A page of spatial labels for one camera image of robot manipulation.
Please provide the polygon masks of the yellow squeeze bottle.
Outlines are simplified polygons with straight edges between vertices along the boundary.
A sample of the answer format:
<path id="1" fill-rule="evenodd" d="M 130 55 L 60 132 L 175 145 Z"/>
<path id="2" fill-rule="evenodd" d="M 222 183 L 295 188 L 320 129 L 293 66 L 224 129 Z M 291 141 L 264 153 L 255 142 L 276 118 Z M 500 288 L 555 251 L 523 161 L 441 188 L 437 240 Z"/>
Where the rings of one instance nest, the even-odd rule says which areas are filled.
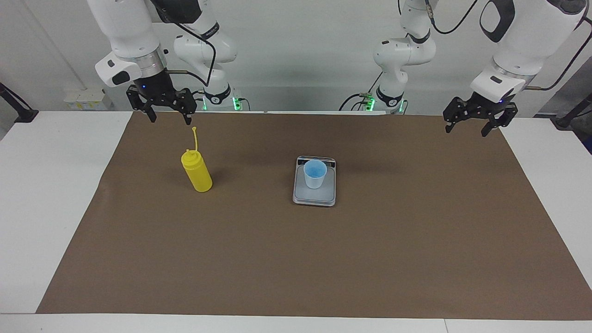
<path id="1" fill-rule="evenodd" d="M 208 171 L 205 160 L 199 152 L 197 127 L 192 127 L 194 149 L 187 149 L 180 158 L 180 162 L 195 191 L 207 192 L 213 187 L 213 180 Z"/>

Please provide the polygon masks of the light blue plastic cup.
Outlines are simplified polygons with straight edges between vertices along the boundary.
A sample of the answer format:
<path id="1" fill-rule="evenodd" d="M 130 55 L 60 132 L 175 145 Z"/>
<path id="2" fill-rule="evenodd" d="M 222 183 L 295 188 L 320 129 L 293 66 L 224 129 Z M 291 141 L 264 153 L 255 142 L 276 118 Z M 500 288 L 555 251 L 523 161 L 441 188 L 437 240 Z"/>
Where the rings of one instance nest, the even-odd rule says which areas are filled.
<path id="1" fill-rule="evenodd" d="M 317 189 L 323 185 L 327 175 L 327 165 L 321 160 L 308 160 L 303 165 L 305 184 L 308 188 Z"/>

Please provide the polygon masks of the silver digital kitchen scale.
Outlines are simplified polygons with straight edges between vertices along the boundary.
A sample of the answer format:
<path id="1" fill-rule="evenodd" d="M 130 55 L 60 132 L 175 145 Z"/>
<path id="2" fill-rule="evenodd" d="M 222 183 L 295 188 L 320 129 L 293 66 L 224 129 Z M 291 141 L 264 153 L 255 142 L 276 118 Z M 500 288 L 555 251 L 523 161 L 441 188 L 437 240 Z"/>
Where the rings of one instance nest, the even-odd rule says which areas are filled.
<path id="1" fill-rule="evenodd" d="M 323 185 L 317 189 L 308 188 L 304 179 L 304 164 L 308 160 L 321 160 L 328 168 Z M 293 186 L 293 202 L 309 206 L 332 207 L 335 205 L 337 164 L 332 158 L 302 155 L 296 159 L 296 169 Z"/>

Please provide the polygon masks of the black clamp stand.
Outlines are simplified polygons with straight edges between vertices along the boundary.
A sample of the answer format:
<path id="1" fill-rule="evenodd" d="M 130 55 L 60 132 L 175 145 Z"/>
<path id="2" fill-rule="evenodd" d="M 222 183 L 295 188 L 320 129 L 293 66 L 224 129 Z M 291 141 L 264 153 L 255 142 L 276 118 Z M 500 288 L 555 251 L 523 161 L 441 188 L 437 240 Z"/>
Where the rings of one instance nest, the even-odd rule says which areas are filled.
<path id="1" fill-rule="evenodd" d="M 15 123 L 31 123 L 39 111 L 32 108 L 22 97 L 0 82 L 0 97 L 2 97 L 18 114 Z"/>
<path id="2" fill-rule="evenodd" d="M 573 109 L 565 115 L 556 115 L 550 118 L 552 124 L 558 130 L 568 130 L 571 122 L 579 117 L 586 116 L 592 112 L 592 92 L 582 99 Z"/>

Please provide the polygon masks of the brown table mat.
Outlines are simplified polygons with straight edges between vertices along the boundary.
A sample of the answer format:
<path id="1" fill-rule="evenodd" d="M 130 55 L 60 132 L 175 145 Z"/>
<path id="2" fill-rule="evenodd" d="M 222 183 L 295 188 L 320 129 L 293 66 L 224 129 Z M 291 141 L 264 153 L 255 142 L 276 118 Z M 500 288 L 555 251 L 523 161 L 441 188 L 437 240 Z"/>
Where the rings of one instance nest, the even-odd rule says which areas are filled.
<path id="1" fill-rule="evenodd" d="M 131 116 L 39 313 L 592 320 L 592 289 L 511 147 L 482 120 Z M 332 207 L 293 202 L 299 156 Z"/>

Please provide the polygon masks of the white wall power strip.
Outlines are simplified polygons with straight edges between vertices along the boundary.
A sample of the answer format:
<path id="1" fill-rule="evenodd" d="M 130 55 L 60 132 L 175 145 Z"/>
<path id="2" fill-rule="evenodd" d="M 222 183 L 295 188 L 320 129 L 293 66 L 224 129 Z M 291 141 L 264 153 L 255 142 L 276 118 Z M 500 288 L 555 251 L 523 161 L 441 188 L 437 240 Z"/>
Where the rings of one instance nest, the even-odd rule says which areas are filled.
<path id="1" fill-rule="evenodd" d="M 78 111 L 114 111 L 115 105 L 102 88 L 70 89 L 63 99 L 68 108 Z"/>

